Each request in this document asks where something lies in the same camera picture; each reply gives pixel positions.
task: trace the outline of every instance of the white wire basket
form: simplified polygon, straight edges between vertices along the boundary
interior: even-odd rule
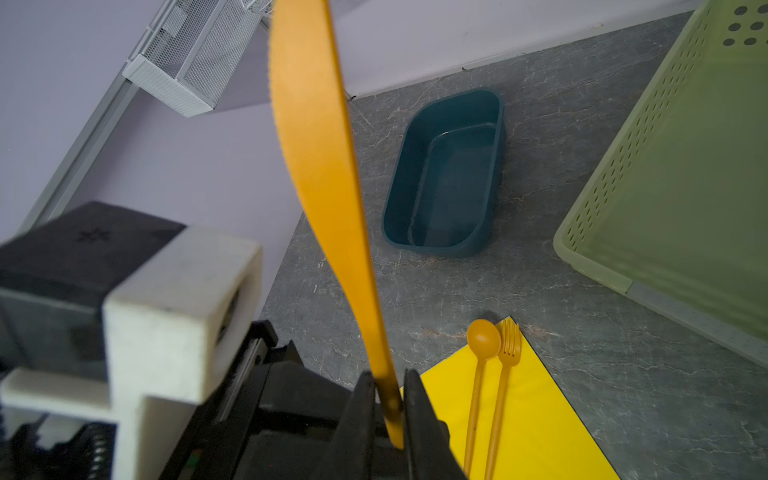
[[[216,107],[272,0],[173,0],[123,76],[185,117]]]

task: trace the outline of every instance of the mesh basket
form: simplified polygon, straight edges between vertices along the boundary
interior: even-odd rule
[[[576,270],[768,366],[768,0],[691,16],[558,229]]]
[[[185,117],[213,110],[270,5],[175,0],[123,76]]]

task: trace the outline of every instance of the fork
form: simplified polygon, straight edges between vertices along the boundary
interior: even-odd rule
[[[488,443],[488,459],[485,462],[485,480],[493,479],[499,438],[502,436],[502,421],[504,420],[504,406],[507,399],[509,375],[512,367],[520,363],[520,353],[523,347],[520,326],[512,318],[507,317],[502,320],[501,330],[502,350],[498,353],[498,359],[502,362],[502,375],[498,379],[496,408],[493,412],[493,424],[491,427],[491,441]]]

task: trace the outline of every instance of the fork handle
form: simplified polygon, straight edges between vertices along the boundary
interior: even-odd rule
[[[485,360],[478,359],[475,370],[475,386],[472,387],[472,403],[469,405],[469,425],[467,425],[467,441],[464,447],[464,475],[469,478],[472,468],[472,454],[475,451],[475,431],[478,429],[478,414],[480,413],[480,390],[482,389],[482,374]]]
[[[493,470],[496,466],[496,454],[498,454],[498,440],[502,436],[502,421],[504,420],[504,406],[507,401],[507,384],[510,365],[502,366],[502,374],[498,379],[498,392],[496,393],[496,408],[493,411],[493,424],[491,427],[491,441],[488,442],[488,459],[485,461],[485,480],[493,479]]]

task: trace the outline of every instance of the baseboard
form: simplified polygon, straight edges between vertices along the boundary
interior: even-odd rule
[[[418,77],[418,78],[414,78],[413,80],[394,84],[386,88],[381,88],[378,90],[366,91],[366,92],[354,92],[354,91],[347,90],[349,92],[348,95],[350,99],[370,97],[376,94],[384,93],[385,91],[391,91],[391,90],[396,90],[402,87],[408,87],[410,85],[418,84],[423,81],[434,80],[435,78],[445,77],[446,75],[454,74],[460,71],[472,70],[473,68],[489,65],[497,61],[508,60],[509,58],[517,57],[518,55],[524,55],[527,53],[532,53],[534,51],[545,50],[547,48],[556,47],[558,45],[563,45],[566,43],[571,43],[573,41],[595,37],[597,35],[602,35],[604,33],[608,33],[611,31],[621,30],[622,28],[627,28],[627,27],[632,27],[632,26],[640,25],[647,22],[652,22],[654,20],[670,17],[672,15],[677,15],[683,12],[690,12],[696,9],[699,5],[701,5],[701,3],[702,3],[702,0],[683,0],[682,2],[679,2],[675,5],[665,5],[663,7],[653,8],[651,10],[647,10],[637,15],[628,15],[626,17],[617,18],[605,24],[598,23],[592,28],[589,28],[587,30],[575,31],[570,34],[562,35],[561,37],[548,39],[546,41],[540,41],[534,44],[526,45],[521,48],[509,50],[501,54],[492,55],[490,57],[481,58],[476,61],[465,63],[462,65],[457,65],[455,67],[446,68],[444,70],[437,71],[434,74],[424,75],[422,77]]]

